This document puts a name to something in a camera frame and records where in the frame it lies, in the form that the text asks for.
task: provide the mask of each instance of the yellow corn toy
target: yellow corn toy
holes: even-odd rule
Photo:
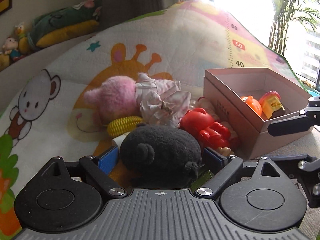
[[[142,118],[139,116],[119,118],[108,124],[107,132],[112,138],[116,138],[126,132],[131,132],[141,122]]]

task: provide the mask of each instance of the red toy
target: red toy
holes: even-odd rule
[[[203,108],[195,108],[188,111],[181,119],[180,128],[190,133],[199,142],[201,149],[211,147],[229,147],[228,139],[231,134],[227,127],[215,122]]]

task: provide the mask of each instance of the red number label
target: red number label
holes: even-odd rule
[[[233,42],[233,45],[235,45],[236,47],[245,50],[245,46],[242,43],[240,43],[236,40],[232,40],[232,42]]]

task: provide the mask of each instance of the black plush toy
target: black plush toy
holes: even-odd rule
[[[127,169],[141,173],[133,181],[135,187],[185,188],[198,176],[201,150],[186,131],[142,125],[124,139],[120,158]]]

